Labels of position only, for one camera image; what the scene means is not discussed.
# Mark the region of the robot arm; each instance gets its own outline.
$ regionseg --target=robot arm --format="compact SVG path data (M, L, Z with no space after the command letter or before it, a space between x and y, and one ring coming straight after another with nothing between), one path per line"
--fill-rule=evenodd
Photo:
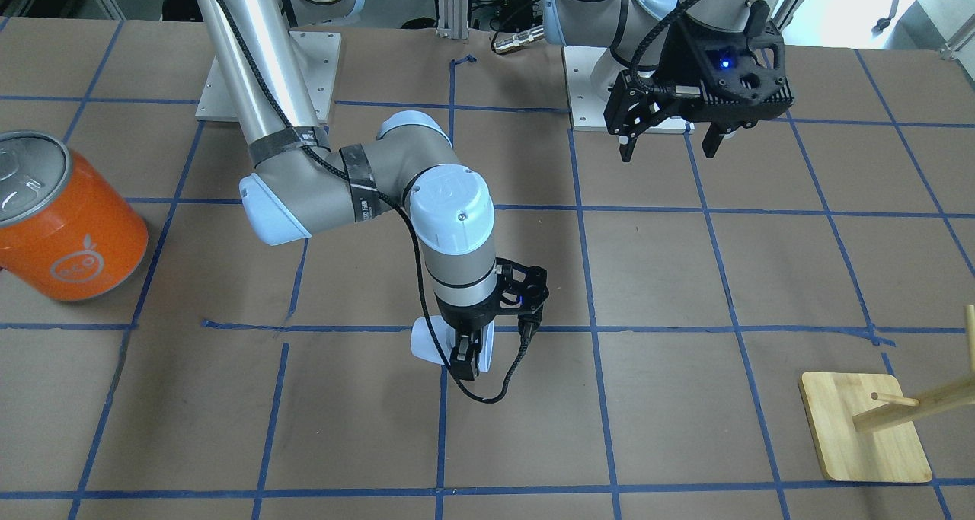
M240 194L261 240L282 244L396 210L415 228L453 336L433 340L434 324L424 312L426 328L415 326L414 342L419 333L435 343L436 361L448 364L454 378L473 380L484 366L478 360L490 349L494 316L519 315L526 332L534 333L548 297L545 270L495 257L488 186L460 165L432 118L398 113L382 124L376 141L333 152L309 99L280 0L199 3L254 162ZM315 21L326 9L320 4ZM348 6L345 0L330 4L339 5L328 7L339 13ZM296 14L304 11L293 7Z
M711 158L722 138L783 114L794 101L782 35L769 20L778 0L676 1L545 3L551 43L606 46L626 68L603 112L624 162L637 137L669 117L709 122L704 153ZM759 61L759 52L770 61Z

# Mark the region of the wooden dowel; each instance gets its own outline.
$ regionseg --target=wooden dowel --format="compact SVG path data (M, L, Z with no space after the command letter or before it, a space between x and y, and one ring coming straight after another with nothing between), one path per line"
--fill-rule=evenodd
M894 394L884 394L884 392L871 392L870 398L874 400L880 400L880 402L888 402L890 404L899 404L901 406L919 406L920 401L916 398L908 398L906 396L896 396Z
M860 432L873 432L968 405L975 401L975 374L922 392L916 399L917 406L885 404L860 413L853 416L853 426Z
M968 363L975 373L975 305L965 305L965 335L968 336Z

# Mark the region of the blue tape grid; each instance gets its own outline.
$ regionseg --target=blue tape grid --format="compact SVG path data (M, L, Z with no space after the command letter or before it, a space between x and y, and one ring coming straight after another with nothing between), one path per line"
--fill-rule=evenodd
M0 31L3 31L6 27L9 18L4 18L0 21ZM110 99L110 97L91 97L91 92L94 90L95 84L98 82L98 77L101 76L102 70L104 70L105 62L107 62L108 56L110 56L112 48L114 47L115 41L118 38L118 34L121 30L123 24L119 24L116 28L115 34L112 40L109 42L107 51L104 54L104 58L97 71L93 80L91 80L90 86L84 97L35 97L35 96L0 96L0 100L38 100L38 101L73 101L73 103L80 103L81 106L77 114L75 115L69 131L66 133L66 141L70 138L73 133L78 120L81 117L81 113L84 107L89 103L129 103L129 104L197 104L197 100L164 100L164 99ZM798 135L798 131L795 131L795 123L797 122L811 122L811 123L824 123L824 124L840 124L840 125L854 125L854 126L894 126L898 131L898 135L902 139L905 145L906 151L912 158L912 162L915 164L919 176L922 177L927 190L929 190L930 197L935 204L937 209L936 214L916 214L915 212L833 212L829 211L828 206L825 202L825 197L822 197L824 203L823 211L790 211L790 210L737 210L737 209L721 209L721 208L707 208L703 193L703 187L700 184L700 176L697 173L696 163L693 158L693 149L689 145L689 155L692 159L692 165L695 173L695 179L697 180L699 193L702 200L702 208L675 208L675 207L623 207L623 206L583 206L581 202L581 195L579 193L579 183L578 183L578 170L576 167L575 152L574 152L574 141L572 141L572 135L570 132L571 141L571 156L572 156L572 166L574 166L574 181L576 188L576 205L575 206L529 206L529 205L499 205L498 209L510 209L510 210L575 210L578 214L579 221L579 231L583 242L583 259L584 259L584 269L586 273L586 284L587 284L587 295L590 303L590 325L588 327L548 327L542 330L551 330L552 332L567 332L568 330L589 330L593 335L594 344L594 356L596 360L596 371L598 372L598 382L599 382L599 401L600 401L600 413L603 417L603 432L605 433L606 440L606 455L607 455L607 468L610 472L610 485L595 485L595 486L538 486L538 487L478 487L478 488L456 488L456 489L446 489L443 485L443 461L445 461L446 454L446 371L442 371L441 374L441 416L438 422L438 474L436 475L436 486L435 488L387 488L387 489L307 489L307 490L271 490L264 491L264 480L266 478L267 467L270 461L270 450L273 444L273 433L276 424L276 416L278 411L278 406L280 404L282 383L283 383L283 372L286 367L286 354L288 354L288 344L283 344L282 349L282 359L281 366L279 368L278 382L275 387L275 398L272 406L271 418L268 423L268 436L265 442L264 458L262 458L261 474L258 478L258 488L255 491L209 491L209 492L195 492L195 491L142 491L142 492L118 492L118 491L87 491L87 481L88 476L91 474L91 467L94 465L94 457L98 453L98 445L101 443L101 434L104 433L104 426L107 422L107 416L110 411L110 407L113 400L113 394L115 391L115 385L117 384L118 375L121 373L121 368L124 364L124 354L126 347L128 346L129 337L131 337L131 330L135 329L137 326L137 319L139 319L139 313L142 312L142 306L144 305L144 299L149 291L149 286L153 274L155 273L155 268L157 267L159 256L161 253L161 247L165 242L166 236L168 234L168 228L170 228L171 219L175 208L180 204L240 204L239 199L182 199L180 198L182 184L184 184L186 174L188 174L189 167L192 163L192 158L196 150L196 146L199 142L200 134L203 130L203 125L199 125L196 132L196 137L194 139L192 148L189 155L187 156L186 164L184 166L184 172L181 175L180 184L177 186L177 193L173 198L133 198L129 201L133 202L153 202L153 203L168 203L170 204L170 214L166 224L163 227L163 232L159 243L157 243L156 250L153 255L153 260L149 267L149 274L146 275L146 280L143 284L142 292L140 292L139 303L136 306L136 312L133 313L133 319L131 324L73 324L73 323L51 323L51 324L39 324L39 323L0 323L0 329L67 329L67 330L124 330L125 334L123 337L123 342L120 346L120 360L118 364L118 371L116 373L115 381L109 388L109 393L107 396L107 401L105 401L104 411L102 411L100 423L98 423L97 431L95 431L95 436L93 443L91 443L91 450L88 453L88 460L86 461L86 467L83 471L82 478L79 481L79 486L77 491L74 492L0 492L0 499L72 499L71 512L69 513L69 519L76 517L77 509L81 499L254 499L254 518L259 516L259 503L261 499L264 498L286 498L287 496L438 496L438 506L436 506L436 517L442 518L443 516L443 495L515 495L515 493L521 493L521 495L536 495L537 493L611 493L613 496L613 508L614 517L620 518L619 510L619 494L620 493L648 493L648 492L696 492L696 491L760 491L760 490L775 490L779 493L780 503L783 507L784 517L788 517L788 510L786 509L786 503L784 500L783 490L791 489L825 489L825 488L836 488L836 487L883 487L883 486L899 486L896 484L884 484L884 483L835 483L835 482L825 482L820 480L815 481L781 481L777 476L777 469L774 464L774 454L772 453L770 447L769 437L767 437L767 429L765 428L765 419L763 419L762 410L760 409L760 402L758 398L758 391L756 391L756 386L753 383L753 374L751 373L751 366L746 357L746 349L744 340L742 340L742 333L748 332L779 332L783 330L784 332L790 332L794 330L795 332L800 332L800 330L811 330L811 332L837 332L837 333L849 333L849 335L863 337L863 339L874 340L875 343L888 344L888 346L895 346L892 340L885 340L882 337L875 336L875 332L882 333L964 333L962 328L906 328L906 327L877 327L874 328L873 325L868 323L867 328L835 328L835 327L805 327L805 326L740 326L736 322L736 315L734 313L734 304L731 302L729 288L727 287L727 277L722 274L722 285L725 287L725 294L727 294L729 313L732 315L732 325L731 327L686 327L686 328L664 328L664 327L614 327L614 326L598 326L596 325L595 319L595 309L593 306L593 293L592 293L592 282L589 273L588 264L588 249L585 242L585 222L583 218L583 212L587 211L644 211L644 212L700 212L704 214L707 221L709 222L709 232L711 233L711 242L713 242L714 252L716 253L716 259L718 261L718 266L720 267L721 273L724 273L724 264L721 262L721 252L720 247L717 243L717 237L714 235L713 225L710 222L710 214L717 212L721 214L722 212L727 212L727 214L776 214L776 215L825 215L828 218L832 218L833 215L850 215L850 217L889 217L889 218L938 218L943 219L945 224L948 226L948 231L953 236L955 244L957 244L958 249L964 256L965 262L969 266L969 270L975 274L975 270L972 268L972 263L964 247L957 239L957 235L954 233L954 229L951 227L950 219L971 219L975 218L973 214L948 214L944 212L941 208L940 202L933 193L933 189L930 187L929 182L924 177L922 168L920 168L919 163L916 161L915 155L909 143L906 142L901 128L904 127L930 127L930 128L975 128L975 124L950 124L950 123L919 123L919 122L898 122L892 112L889 110L887 102L884 97L882 97L880 88L875 83L873 76L871 76L870 70L864 62L862 56L857 52L857 56L860 59L863 69L867 73L868 78L870 78L871 85L874 86L875 92L877 92L878 97L881 98L881 103L884 105L885 110L890 118L890 122L875 122L875 121L843 121L843 120L829 120L829 119L805 119L805 118L794 118L789 114L786 118L780 118L777 120L789 122L791 127L794 129L795 137L797 141L801 142L801 137ZM335 101L337 104L348 104L348 106L380 106L380 107L411 107L411 108L445 108L445 110L450 111L450 137L453 136L453 114L456 110L483 110L483 111L502 111L502 112L557 112L557 113L567 113L567 110L561 110L561 108L551 108L551 107L527 107L527 108L511 108L511 107L478 107L478 106L457 106L454 104L454 73L453 70L459 63L474 61L473 58L461 59L460 62L452 62L452 85L450 85L450 104L448 106L443 106L442 104L387 104L387 103L361 103L361 101ZM811 164L808 164L809 170L814 174ZM842 239L839 239L839 232L836 233L836 238L838 238L838 244L842 247ZM852 267L849 266L851 278L855 279L855 275L852 272ZM300 288L300 274L302 274L302 264L299 264L299 270L296 271L296 284L295 290L293 290L292 295L292 307L295 304L297 298L297 292ZM240 329L240 328L257 328L257 329L268 329L268 330L307 330L308 332L401 332L402 330L408 330L408 327L394 327L394 326L291 326L291 327L271 327L271 326L248 326L248 325L237 325L237 324L221 324L216 322L205 322L204 325L210 328L216 329ZM498 330L515 330L514 327L499 327ZM755 483L735 483L735 484L665 484L665 485L618 485L615 479L615 468L614 460L612 457L612 437L609 434L609 416L606 412L606 396L605 388L603 387L602 370L600 370L600 360L599 360L599 332L622 332L623 330L634 330L635 332L724 332L730 333L735 332L737 339L739 340L739 346L743 354L743 362L746 366L746 371L749 374L750 385L752 385L753 399L756 402L756 412L759 415L759 421L763 428L763 437L766 438L766 448L769 450L769 461L773 467L774 480L773 482L755 482ZM893 369L890 364L889 357L887 353L881 353L882 358L884 358L884 364L887 366L887 370L893 373ZM943 486L973 486L975 485L975 478L948 478L948 479L935 479L932 483L938 494L939 502L941 503L941 510L945 514L945 517L950 519L951 514L948 512L947 503L944 500L944 496L941 494L940 488Z
M738 342L738 351L741 354L742 363L745 365L745 376L748 378L748 386L752 392L752 403L755 406L756 415L759 417L759 428L762 430L762 440L766 445L766 454L769 456L769 468L772 472L776 495L779 498L779 507L782 510L782 518L790 520L789 505L786 502L786 493L782 486L782 477L779 474L778 462L775 460L775 450L772 447L772 437L769 434L769 424L766 422L766 414L762 409L762 399L759 397L759 385L755 380L755 371L752 369L752 362L749 360L748 347L745 344L745 337L741 332L741 325L738 323L738 313L734 308L734 298L731 297L731 287L728 284L727 271L724 270L724 257L721 256L721 246L718 246L718 235L714 232L714 222L711 219L711 212L708 210L708 200L704 194L704 184L701 174L697 168L697 160L694 158L694 148L690 143L690 134L685 132L683 141L687 147L687 156L690 159L690 167L694 173L694 181L697 184L697 194L701 198L701 208L704 209L704 220L708 226L708 234L711 236L711 248L714 249L714 260L718 264L718 275L721 277L721 288L724 288L724 298L727 299L728 314L731 317L731 325L734 326L735 339Z
M596 299L593 294L593 277L589 265L589 244L586 238L586 218L582 210L582 186L579 180L579 165L575 155L575 135L568 130L568 152L572 162L572 187L575 192L575 215L579 225L579 242L582 244L582 273L586 282L586 304L589 308L589 333L593 341L593 359L596 363L596 392L599 395L599 418L603 424L603 444L606 447L606 470L609 472L609 492L612 495L612 514L614 520L623 517L619 502L619 480L616 478L616 456L612 447L612 430L609 426L609 406L606 405L606 382L603 380L603 357L599 349L599 331L596 322Z
M186 162L182 172L180 174L180 181L177 184L177 190L175 190L174 198L180 198L182 193L182 188L186 183L186 177L189 174L189 169L193 163L193 157L196 154L196 148L200 144L200 138L203 134L204 123L200 123L197 126L196 134L193 137L193 142L191 143L189 153L186 155ZM97 428L94 431L94 437L91 440L91 447L88 449L88 458L85 461L85 467L82 471L81 478L78 481L78 489L74 499L71 502L71 509L69 510L69 520L76 520L78 515L78 509L81 506L81 499L85 495L88 478L91 477L91 469L94 467L94 458L98 454L98 449L101 446L101 438L104 436L105 426L108 423L108 415L111 412L112 404L115 400L115 390L118 388L119 381L122 377L122 370L125 367L126 353L129 350L129 343L131 343L132 330L139 325L139 316L142 315L142 309L145 305L145 298L149 294L149 287L152 285L152 278L156 274L156 268L159 266L159 259L161 252L163 252L163 246L166 244L166 238L168 232L170 232L171 224L173 224L173 217L175 211L177 211L177 202L170 204L170 210L166 217L166 222L163 224L159 235L159 241L156 243L156 249L153 250L152 260L149 263L149 270L147 270L145 280L142 284L142 291L139 292L139 300L136 302L136 309L132 315L132 322L129 324L129 329L125 330L125 334L122 336L122 343L119 345L119 360L115 368L115 374L112 377L111 385L108 388L108 395L105 397L105 403L101 410L101 417L98 419Z
M964 246L961 245L961 240L958 240L958 235L954 233L954 228L953 226L951 226L951 221L948 221L948 216L945 214L944 209L941 208L941 202L938 200L937 195L934 194L934 190L933 188L931 188L930 181L927 180L927 176L924 176L924 170L920 168L920 163L917 162L917 157L915 156L915 153L913 153L913 149L911 149L911 145L908 143L908 139L904 135L904 130L901 129L901 126L897 122L897 119L894 118L894 113L893 111L890 110L890 106L888 106L887 100L884 99L884 94L881 93L881 88L877 86L877 81L874 80L874 76L870 73L870 69L867 67L867 62L864 61L863 55L860 53L859 49L854 49L853 52L856 54L856 58L860 62L860 66L862 66L863 72L866 73L867 79L870 79L870 84L871 86L874 87L874 92L877 93L878 99L881 100L881 104L882 106L884 106L884 110L887 111L887 117L890 118L890 123L894 126L894 130L897 131L897 135L901 139L901 142L904 145L904 150L906 150L908 156L911 157L911 162L913 163L913 166L915 166L915 169L917 170L917 176L919 176L920 180L924 183L924 188L927 189L927 193L930 195L931 201L934 202L934 207L938 211L938 214L941 215L941 219L943 219L943 221L945 222L945 226L946 228L948 228L948 233L951 233L951 239L954 240L954 245L957 246L958 252L961 252L961 256L964 257L965 264L968 265L968 272L971 273L972 276L975 276L975 266L972 266L971 257L968 257L968 253L965 252Z
M67 132L64 134L63 141L65 143L69 142L71 135L74 134L74 128L78 125L78 121L81 120L81 113L85 111L85 107L88 104L88 100L91 99L91 93L94 92L94 86L97 85L98 79L101 78L101 72L105 70L105 63L108 62L108 58L112 55L112 49L115 48L115 42L119 39L119 33L122 32L122 27L124 27L125 21L119 21L119 24L115 27L115 34L112 34L111 41L108 41L108 48L105 49L105 54L101 57L101 62L98 63L98 68L94 70L94 77L91 77L91 83L88 84L88 90L85 91L85 96L81 99L81 104L78 106L78 111L74 113L74 118L71 120L71 124L67 127Z
M894 366L891 364L890 357L887 353L881 353L881 358L884 360L884 367L887 368L887 373L892 375L892 377L897 377L894 374ZM927 457L927 450L924 448L922 443L922 450L924 450L924 455ZM929 467L931 468L931 481L929 485L934 490L934 495L938 498L938 506L941 506L941 513L944 514L945 520L951 520L951 510L948 510L948 502L945 499L945 493L941 491L941 481L938 480L938 474L934 471L934 467L931 465L929 460Z
M278 409L281 408L281 393L285 386L285 371L288 368L288 343L281 343L281 360L278 364L278 379L274 384L274 399L271 402L271 416L267 422L267 436L264 438L264 454L261 455L261 473L257 476L257 491L254 492L254 508L251 520L261 517L261 503L264 502L264 486L267 482L267 469L271 465L271 449L274 447L274 431L278 426Z

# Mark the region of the metal base plate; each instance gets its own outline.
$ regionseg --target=metal base plate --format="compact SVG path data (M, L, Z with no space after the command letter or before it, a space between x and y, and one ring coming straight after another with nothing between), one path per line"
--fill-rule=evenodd
M567 46L564 48L565 86L572 109L572 128L576 131L606 132L603 110L606 101L596 93L590 75L606 48ZM644 134L683 134L693 131L694 125L683 118L668 118Z
M335 75L338 73L338 55L342 45L342 36L337 32L292 31L295 40L296 55L302 67L305 85L311 97L312 106L318 114L321 123L328 121L328 110L331 108L331 94L335 86ZM209 68L206 86L200 94L200 104L196 107L196 117L199 120L215 120L219 122L237 122L237 111L234 110L230 93L227 92L223 73L216 59Z

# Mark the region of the silver connector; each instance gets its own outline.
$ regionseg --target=silver connector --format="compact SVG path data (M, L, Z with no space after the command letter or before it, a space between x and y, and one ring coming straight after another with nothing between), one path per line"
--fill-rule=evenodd
M530 28L530 30L515 33L512 37L502 38L494 44L494 51L498 54L507 54L508 52L514 52L515 49L522 48L523 46L530 44L540 38L545 37L545 27L544 25L536 25Z

